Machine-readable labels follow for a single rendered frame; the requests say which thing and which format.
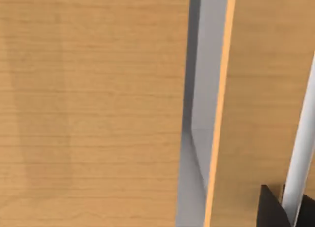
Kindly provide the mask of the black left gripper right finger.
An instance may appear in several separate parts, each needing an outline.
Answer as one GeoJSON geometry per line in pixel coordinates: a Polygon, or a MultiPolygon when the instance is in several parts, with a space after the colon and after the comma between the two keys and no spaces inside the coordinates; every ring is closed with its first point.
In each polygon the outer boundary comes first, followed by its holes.
{"type": "Polygon", "coordinates": [[[315,227],[315,200],[303,195],[295,227],[315,227]]]}

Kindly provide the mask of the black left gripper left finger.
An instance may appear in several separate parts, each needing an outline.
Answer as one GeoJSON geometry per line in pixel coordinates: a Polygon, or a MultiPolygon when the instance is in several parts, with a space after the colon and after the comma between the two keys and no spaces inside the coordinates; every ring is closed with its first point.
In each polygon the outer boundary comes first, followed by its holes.
{"type": "Polygon", "coordinates": [[[261,185],[256,227],[293,227],[281,205],[284,187],[285,184],[261,185]]]}

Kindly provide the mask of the wooden door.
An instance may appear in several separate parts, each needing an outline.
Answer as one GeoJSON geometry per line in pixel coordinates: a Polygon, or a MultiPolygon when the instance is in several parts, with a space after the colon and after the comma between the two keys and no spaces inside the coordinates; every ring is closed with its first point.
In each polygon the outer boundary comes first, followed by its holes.
{"type": "Polygon", "coordinates": [[[0,227],[175,227],[190,0],[0,0],[0,227]]]}
{"type": "Polygon", "coordinates": [[[315,0],[227,0],[203,227],[255,227],[285,183],[315,53],[315,0]]]}

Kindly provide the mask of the wooden cupboard with grey inside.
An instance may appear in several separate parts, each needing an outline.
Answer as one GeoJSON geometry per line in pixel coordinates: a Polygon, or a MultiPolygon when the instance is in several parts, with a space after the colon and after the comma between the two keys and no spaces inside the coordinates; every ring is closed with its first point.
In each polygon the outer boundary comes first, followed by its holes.
{"type": "Polygon", "coordinates": [[[202,227],[228,0],[190,0],[175,227],[202,227]]]}

